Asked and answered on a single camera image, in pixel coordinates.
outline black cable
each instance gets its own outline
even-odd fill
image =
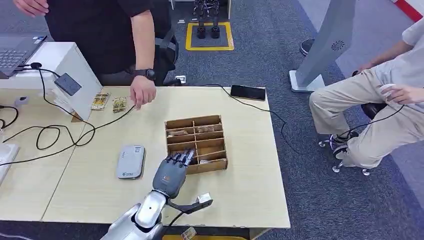
[[[6,124],[6,121],[4,121],[3,119],[0,119],[0,122],[1,122],[0,129],[5,129],[5,128],[9,127],[10,125],[12,125],[14,122],[16,122],[16,120],[19,117],[19,111],[16,107],[13,107],[13,106],[2,106],[2,105],[0,105],[0,109],[13,109],[13,110],[15,110],[15,116],[14,116],[13,120],[11,122],[9,122],[8,124]]]
[[[163,235],[165,236],[168,232],[168,230],[170,229],[170,227],[175,223],[175,221],[177,221],[182,215],[184,214],[184,212],[180,212],[176,217],[174,217],[174,219],[169,223],[168,226],[166,226],[165,231],[163,232]]]
[[[67,111],[66,109],[64,109],[63,107],[61,107],[61,106],[59,106],[59,105],[57,105],[57,104],[54,104],[54,103],[51,103],[51,102],[49,102],[47,99],[46,99],[46,85],[45,85],[45,82],[44,82],[44,77],[43,77],[43,73],[42,73],[42,71],[45,71],[45,72],[49,72],[49,73],[52,73],[52,74],[54,74],[55,76],[57,76],[57,77],[60,77],[60,75],[59,74],[57,74],[56,72],[54,72],[54,71],[51,71],[51,70],[48,70],[48,69],[43,69],[43,68],[36,68],[36,69],[34,69],[34,68],[23,68],[23,69],[21,69],[20,71],[29,71],[29,70],[38,70],[38,72],[39,72],[39,74],[40,74],[40,78],[41,78],[41,83],[42,83],[42,90],[43,90],[43,99],[44,99],[44,101],[46,101],[48,104],[50,104],[50,105],[52,105],[52,106],[55,106],[55,107],[58,107],[58,108],[60,108],[60,109],[62,109],[63,111],[65,111],[67,114],[69,114],[69,115],[71,115],[71,116],[73,116],[73,117],[75,117],[75,118],[77,118],[78,120],[80,120],[81,122],[83,122],[83,123],[85,123],[85,124],[88,124],[88,125],[90,125],[91,127],[92,127],[92,129],[91,130],[89,130],[89,131],[87,131],[86,133],[84,133],[82,136],[80,136],[76,141],[74,140],[74,138],[72,137],[72,134],[71,134],[71,131],[69,130],[69,128],[67,127],[67,126],[65,126],[65,125],[57,125],[57,124],[54,124],[54,125],[49,125],[49,126],[30,126],[30,127],[28,127],[28,128],[26,128],[26,129],[24,129],[24,130],[21,130],[21,131],[19,131],[18,133],[16,133],[16,134],[14,134],[13,136],[11,136],[11,137],[9,137],[8,139],[6,139],[5,141],[3,141],[3,143],[5,143],[5,142],[7,142],[7,141],[9,141],[9,140],[11,140],[11,139],[13,139],[14,137],[16,137],[17,135],[19,135],[19,134],[21,134],[21,133],[23,133],[23,132],[25,132],[25,131],[27,131],[27,130],[30,130],[30,129],[34,129],[34,128],[40,128],[41,129],[41,131],[38,133],[38,136],[37,136],[37,140],[36,140],[36,147],[37,147],[37,149],[39,149],[39,150],[45,150],[45,149],[48,149],[48,148],[50,148],[50,147],[52,147],[55,143],[57,143],[57,141],[59,140],[59,137],[60,137],[60,133],[61,133],[61,130],[60,130],[60,128],[65,128],[66,130],[67,130],[67,133],[69,134],[69,137],[70,137],[70,139],[71,139],[71,141],[72,141],[72,145],[70,145],[70,146],[68,146],[68,147],[65,147],[64,149],[62,149],[62,150],[59,150],[59,151],[57,151],[57,152],[54,152],[54,153],[51,153],[51,154],[47,154],[47,155],[44,155],[44,156],[39,156],[39,157],[35,157],[35,158],[31,158],[31,159],[28,159],[28,160],[22,160],[22,161],[14,161],[14,162],[7,162],[7,163],[3,163],[3,164],[0,164],[0,167],[1,166],[4,166],[4,165],[11,165],[11,164],[18,164],[18,163],[27,163],[27,162],[31,162],[31,161],[35,161],[35,160],[38,160],[38,159],[43,159],[43,158],[47,158],[47,157],[51,157],[51,156],[54,156],[54,155],[57,155],[57,154],[59,154],[59,153],[62,153],[62,152],[64,152],[64,151],[66,151],[66,150],[68,150],[68,149],[70,149],[70,148],[72,148],[72,147],[74,147],[74,146],[76,146],[76,147],[82,147],[82,146],[85,146],[85,145],[87,145],[88,143],[90,143],[91,141],[92,141],[92,139],[93,139],[93,137],[94,137],[94,135],[95,135],[95,133],[96,133],[96,130],[98,130],[98,129],[100,129],[100,128],[103,128],[103,127],[105,127],[105,126],[107,126],[107,125],[110,125],[110,124],[113,124],[113,123],[115,123],[115,122],[117,122],[117,121],[119,121],[120,119],[122,119],[123,117],[125,117],[126,115],[128,115],[133,109],[134,109],[134,107],[135,107],[135,105],[133,105],[126,113],[124,113],[123,115],[121,115],[120,117],[118,117],[117,119],[115,119],[115,120],[113,120],[113,121],[110,121],[110,122],[108,122],[108,123],[105,123],[105,124],[103,124],[103,125],[101,125],[101,126],[98,126],[98,127],[95,127],[94,125],[92,125],[91,123],[89,123],[89,122],[87,122],[87,121],[84,121],[83,119],[81,119],[79,116],[76,116],[76,115],[74,115],[74,114],[72,114],[72,113],[70,113],[69,111]],[[54,142],[52,143],[52,144],[50,144],[50,145],[48,145],[48,146],[46,146],[46,147],[40,147],[40,137],[41,137],[41,134],[43,133],[43,131],[45,131],[45,130],[47,130],[47,129],[55,129],[55,130],[57,130],[57,137],[56,137],[56,139],[54,140]],[[82,144],[79,144],[79,142],[87,135],[87,134],[89,134],[89,133],[91,133],[92,132],[92,135],[91,135],[91,137],[89,138],[89,140],[87,141],[87,142],[85,142],[85,143],[82,143]]]
[[[399,112],[400,112],[400,111],[401,111],[404,107],[405,107],[405,105],[402,105],[402,107],[400,107],[400,108],[399,108],[399,110],[395,111],[394,113],[392,113],[392,114],[391,114],[391,115],[389,115],[389,116],[386,116],[386,117],[384,117],[384,118],[382,118],[382,119],[378,119],[378,120],[375,120],[375,121],[371,121],[371,122],[369,122],[369,123],[365,123],[365,124],[362,124],[362,125],[356,126],[356,127],[354,127],[354,128],[351,128],[351,129],[349,129],[349,130],[347,130],[347,131],[343,132],[343,133],[342,133],[342,134],[340,134],[339,136],[342,136],[342,135],[344,135],[345,133],[348,133],[348,134],[347,134],[347,137],[349,137],[349,135],[351,134],[351,132],[352,132],[353,130],[355,130],[355,129],[357,129],[357,128],[360,128],[360,127],[368,126],[368,125],[371,125],[371,124],[374,124],[374,123],[377,123],[377,122],[380,122],[380,121],[383,121],[383,120],[386,120],[386,119],[388,119],[388,118],[392,117],[393,115],[395,115],[395,114],[399,113]]]
[[[221,84],[204,84],[204,85],[201,85],[201,87],[206,87],[206,86],[215,86],[215,87],[221,87],[222,88],[222,90],[224,90],[224,92],[230,97],[230,98],[232,98],[232,99],[234,99],[234,100],[236,100],[237,102],[239,102],[239,103],[241,103],[241,104],[243,104],[243,105],[246,105],[246,106],[249,106],[249,107],[252,107],[252,108],[255,108],[255,109],[257,109],[257,110],[260,110],[260,111],[264,111],[264,112],[268,112],[268,113],[271,113],[271,114],[274,114],[278,119],[280,119],[281,120],[281,122],[282,122],[282,126],[281,126],[281,129],[280,129],[280,134],[281,134],[281,136],[282,136],[282,139],[284,139],[284,142],[295,152],[295,153],[297,153],[297,154],[299,154],[299,155],[307,155],[308,153],[302,153],[302,152],[299,152],[299,151],[297,151],[290,143],[289,143],[289,141],[287,141],[287,139],[286,139],[286,136],[284,135],[284,133],[283,133],[283,129],[284,129],[284,126],[286,125],[286,121],[284,121],[284,119],[282,118],[282,117],[280,117],[276,112],[274,112],[274,111],[272,111],[272,110],[266,110],[266,109],[262,109],[262,108],[260,108],[260,107],[257,107],[257,106],[254,106],[254,105],[252,105],[252,104],[249,104],[249,103],[245,103],[245,102],[242,102],[242,101],[240,101],[240,100],[238,100],[237,98],[235,98],[235,97],[233,97],[233,96],[231,96],[231,94],[221,85]]]

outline wooden box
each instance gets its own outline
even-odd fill
[[[165,122],[168,154],[195,149],[187,174],[227,169],[228,159],[220,115]]]

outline gray robotic hand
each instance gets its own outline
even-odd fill
[[[177,205],[171,202],[171,199],[178,196],[186,181],[187,167],[194,153],[193,149],[189,149],[165,158],[153,178],[153,190],[143,202],[134,205],[110,225],[107,234],[101,240],[161,240],[166,230],[161,222],[161,212],[165,205],[184,214],[191,214],[210,206],[213,200],[209,193],[197,197],[192,205]]]

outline knee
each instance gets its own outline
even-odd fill
[[[324,102],[324,94],[322,91],[317,90],[314,91],[310,96],[309,96],[309,106],[315,107],[315,106],[320,106],[322,105],[322,103]]]
[[[375,151],[375,148],[358,143],[351,144],[351,142],[348,143],[349,157],[355,166],[372,169],[380,164],[383,157]]]

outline black foot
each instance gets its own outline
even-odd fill
[[[212,27],[210,32],[210,37],[213,39],[219,39],[220,38],[220,28],[217,26]]]
[[[204,39],[206,38],[206,28],[205,27],[199,27],[197,29],[197,37],[199,39]]]

